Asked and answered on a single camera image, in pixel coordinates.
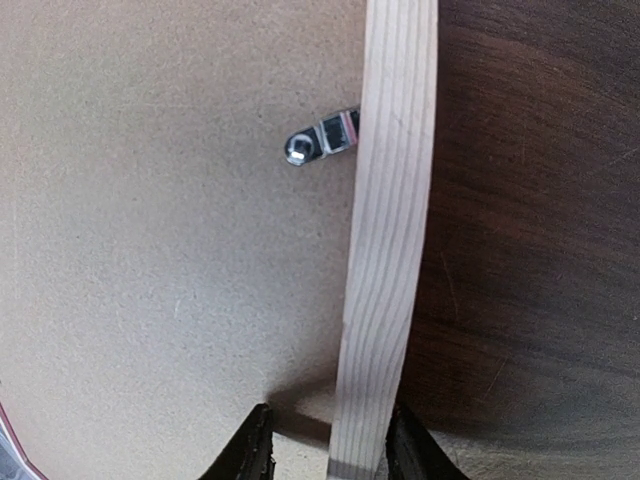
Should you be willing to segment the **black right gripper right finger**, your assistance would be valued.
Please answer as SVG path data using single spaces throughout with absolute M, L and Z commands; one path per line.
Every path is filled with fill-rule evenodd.
M 394 407 L 386 437 L 386 458 L 388 478 L 392 480 L 468 480 L 403 404 Z

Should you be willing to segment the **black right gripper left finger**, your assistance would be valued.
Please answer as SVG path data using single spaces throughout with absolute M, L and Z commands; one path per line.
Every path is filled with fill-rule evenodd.
M 272 480 L 273 411 L 257 404 L 200 480 Z

